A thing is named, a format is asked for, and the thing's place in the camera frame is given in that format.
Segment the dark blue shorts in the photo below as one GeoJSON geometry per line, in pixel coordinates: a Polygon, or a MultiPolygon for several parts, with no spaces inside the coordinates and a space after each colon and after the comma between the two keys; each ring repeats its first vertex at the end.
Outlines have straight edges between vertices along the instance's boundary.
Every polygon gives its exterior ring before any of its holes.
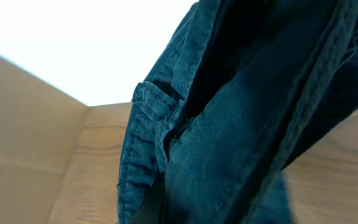
{"type": "Polygon", "coordinates": [[[293,223],[283,170],[358,109],[358,0],[202,0],[134,91],[119,223],[293,223]]]}

